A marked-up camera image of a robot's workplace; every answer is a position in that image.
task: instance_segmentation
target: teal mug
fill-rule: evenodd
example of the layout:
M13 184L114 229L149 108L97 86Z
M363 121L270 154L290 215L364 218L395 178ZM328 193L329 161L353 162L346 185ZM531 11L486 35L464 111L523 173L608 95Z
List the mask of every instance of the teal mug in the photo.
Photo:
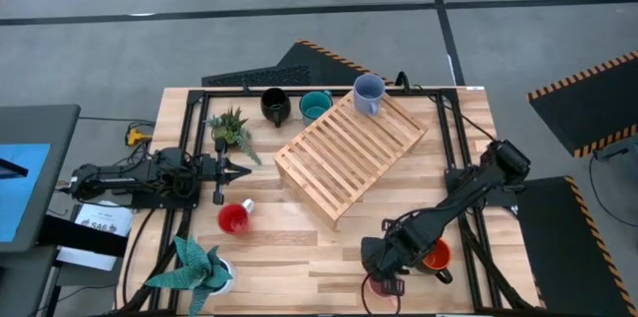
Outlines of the teal mug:
M299 110L303 115L303 124L307 127L332 108L332 94L329 91L311 92L301 97Z

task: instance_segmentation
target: yellow connector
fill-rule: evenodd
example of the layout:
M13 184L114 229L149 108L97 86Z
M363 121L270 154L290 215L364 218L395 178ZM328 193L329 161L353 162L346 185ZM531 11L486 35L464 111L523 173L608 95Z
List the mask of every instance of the yellow connector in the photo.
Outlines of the yellow connector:
M139 130L133 128L128 133L127 146L134 147L141 142L149 142L152 138L152 135L142 134Z

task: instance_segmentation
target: orange mug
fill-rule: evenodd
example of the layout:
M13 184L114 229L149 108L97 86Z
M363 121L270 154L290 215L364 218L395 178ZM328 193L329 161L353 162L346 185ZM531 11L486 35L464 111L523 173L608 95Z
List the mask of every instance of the orange mug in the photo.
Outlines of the orange mug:
M440 238L435 247L423 259L423 263L417 265L417 270L427 274L434 274L445 284L452 283L452 273L448 265L452 260L450 247Z

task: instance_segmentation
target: agave plant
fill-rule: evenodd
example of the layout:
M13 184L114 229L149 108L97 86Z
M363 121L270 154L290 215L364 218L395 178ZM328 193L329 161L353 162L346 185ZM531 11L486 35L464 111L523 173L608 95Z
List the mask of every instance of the agave plant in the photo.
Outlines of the agave plant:
M156 275L145 282L145 285L177 290L192 290L188 316L193 317L201 311L208 295L221 289L224 284L232 279L232 275L224 268L225 265L217 257L217 248L219 246L212 247L206 253L192 237L186 241L175 236L173 241L175 242L177 256L183 262L183 267Z
M239 148L253 159L257 164L261 164L261 159L257 156L252 147L248 144L250 132L243 125L248 119L241 119L241 108L235 111L233 107L219 117L213 115L206 122L212 128L212 138L224 138L230 146L238 145Z

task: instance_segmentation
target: wooden table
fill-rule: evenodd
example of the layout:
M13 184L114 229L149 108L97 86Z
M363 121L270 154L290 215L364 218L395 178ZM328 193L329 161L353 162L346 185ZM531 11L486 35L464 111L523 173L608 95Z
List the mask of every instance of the wooden table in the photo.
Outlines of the wooden table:
M152 151L178 145L187 92L186 88L164 90ZM458 92L463 114L495 135L485 91L458 88ZM223 113L231 104L241 106L243 115L249 118L245 126L252 131L252 146L263 160L263 165L256 165L241 152L233 151L230 156L234 163L252 168L251 175L234 181L224 190L226 202L242 202L247 198L256 202L250 220L252 230L245 236L230 236L219 230L216 217L220 206L212 204L214 183L203 186L200 205L192 213L190 234L205 250L220 245L219 255L233 263L238 272L234 289L229 294L209 298L201 314L365 313L359 292L365 276L359 256L361 238L381 236L380 226L384 217L433 206L447 196L443 179L447 163L435 103L425 97L396 99L420 119L428 131L346 211L339 220L337 231L330 230L282 183L274 165L273 155L303 129L297 108L299 98L291 98L292 113L281 129L275 129L263 118L258 98L210 100L209 115ZM447 116L459 163L462 159L453 117L450 112ZM195 126L195 123L191 124L190 151ZM469 125L466 125L466 131L473 161L477 162L488 140ZM204 135L202 150L214 153L210 130L207 129ZM136 215L128 249L147 213L142 211ZM164 210L155 212L136 247L127 286L129 298L143 285L155 266L164 214ZM518 222L503 208L488 207L483 214L494 262L520 295L532 305L537 305L538 298ZM179 220L178 214L173 232ZM461 237L455 221L446 229L444 239L453 251L450 270L455 281L445 285L433 276L420 273L405 276L407 293L402 299L402 312L473 311ZM489 305L485 275L478 261L477 267L482 301ZM122 285L118 287L119 306L122 306L121 288ZM366 300L374 312L394 312L391 299L377 297L370 290L366 293ZM168 290L163 290L159 307L165 308L167 301ZM190 292L180 292L177 313L187 314L189 303Z

